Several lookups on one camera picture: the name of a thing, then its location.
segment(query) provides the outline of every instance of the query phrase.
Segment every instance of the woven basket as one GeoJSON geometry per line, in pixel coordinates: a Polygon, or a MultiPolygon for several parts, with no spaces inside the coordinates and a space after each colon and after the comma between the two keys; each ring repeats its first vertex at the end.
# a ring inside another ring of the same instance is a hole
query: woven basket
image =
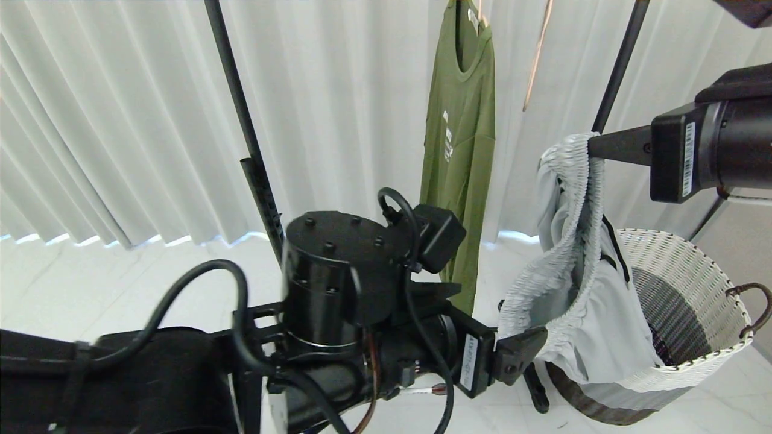
{"type": "Polygon", "coordinates": [[[630,425],[698,385],[753,341],[772,314],[772,293],[758,283],[735,287],[692,243],[667,232],[623,229],[628,265],[655,349],[666,366],[651,367],[617,383],[578,384],[557,366],[547,372],[560,394],[599,422],[630,425]],[[767,309],[751,324],[739,293],[767,295],[767,309]]]}

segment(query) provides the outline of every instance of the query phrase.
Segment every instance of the green shirt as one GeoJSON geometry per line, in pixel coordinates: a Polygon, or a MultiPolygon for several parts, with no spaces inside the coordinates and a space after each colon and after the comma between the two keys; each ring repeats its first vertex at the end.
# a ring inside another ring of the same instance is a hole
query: green shirt
{"type": "Polygon", "coordinates": [[[451,0],[442,19],[426,114],[421,181],[421,203],[450,209],[466,228],[466,238],[440,276],[445,282],[462,284],[462,292],[451,301],[468,314],[474,308],[480,236],[496,141],[491,30],[486,26],[478,34],[472,23],[475,19],[468,16],[470,3],[451,0]],[[457,49],[458,4],[462,10],[457,49]]]}

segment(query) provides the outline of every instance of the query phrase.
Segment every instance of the white marble floor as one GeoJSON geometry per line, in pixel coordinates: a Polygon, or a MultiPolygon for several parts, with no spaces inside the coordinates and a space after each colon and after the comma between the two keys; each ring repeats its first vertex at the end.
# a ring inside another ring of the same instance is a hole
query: white marble floor
{"type": "MultiPolygon", "coordinates": [[[[485,246],[475,317],[495,324],[496,304],[538,246],[504,240],[485,246]]],[[[220,242],[165,247],[157,242],[127,252],[120,247],[70,242],[44,246],[0,242],[0,325],[3,328],[63,340],[94,340],[101,334],[136,330],[144,325],[168,286],[197,263],[232,259],[249,278],[250,304],[279,299],[279,268],[268,242],[251,238],[229,248],[220,242]]],[[[184,291],[164,325],[188,325],[205,331],[229,326],[235,291],[230,277],[209,273],[184,291]]],[[[422,378],[434,384],[437,378],[422,378]]],[[[530,404],[525,385],[496,384],[469,400],[457,394],[449,432],[772,432],[772,365],[753,348],[728,361],[698,388],[644,421],[629,427],[594,422],[571,408],[547,381],[552,408],[546,415],[530,404]]],[[[379,402],[368,432],[433,432],[442,397],[413,395],[379,402]]],[[[363,408],[344,418],[353,426],[363,408]]],[[[273,432],[268,424],[263,432],[273,432]]]]}

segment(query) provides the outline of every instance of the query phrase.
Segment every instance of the brown basket handle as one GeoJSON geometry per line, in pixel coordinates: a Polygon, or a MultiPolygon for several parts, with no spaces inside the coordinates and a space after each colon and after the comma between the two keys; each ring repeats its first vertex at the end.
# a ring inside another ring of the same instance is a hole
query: brown basket handle
{"type": "Polygon", "coordinates": [[[726,295],[740,295],[750,288],[758,288],[761,290],[761,292],[764,293],[764,295],[767,297],[767,308],[764,309],[764,312],[761,313],[761,316],[758,320],[756,320],[755,323],[751,324],[750,326],[745,326],[745,328],[742,329],[740,332],[740,338],[745,337],[749,331],[756,333],[767,323],[767,321],[769,321],[770,317],[772,317],[772,291],[770,291],[769,288],[762,285],[761,283],[745,283],[744,285],[738,285],[734,288],[729,288],[726,290],[726,295]]]}

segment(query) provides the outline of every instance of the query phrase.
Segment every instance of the curtain fold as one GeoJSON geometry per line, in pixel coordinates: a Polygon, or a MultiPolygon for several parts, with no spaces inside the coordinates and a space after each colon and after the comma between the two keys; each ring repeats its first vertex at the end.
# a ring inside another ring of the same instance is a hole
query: curtain fold
{"type": "MultiPolygon", "coordinates": [[[[483,2],[497,80],[486,241],[533,233],[538,158],[591,127],[633,6],[555,2],[523,113],[546,3],[483,2]]],[[[418,201],[447,4],[222,1],[285,225],[313,209],[379,218],[382,186],[418,201]]],[[[3,2],[0,15],[0,235],[128,248],[263,230],[203,1],[3,2]]],[[[725,70],[771,56],[772,29],[746,29],[712,2],[652,2],[606,132],[650,122],[725,70]]],[[[714,199],[655,204],[648,170],[629,164],[608,162],[606,179],[618,227],[687,236],[714,199]]]]}

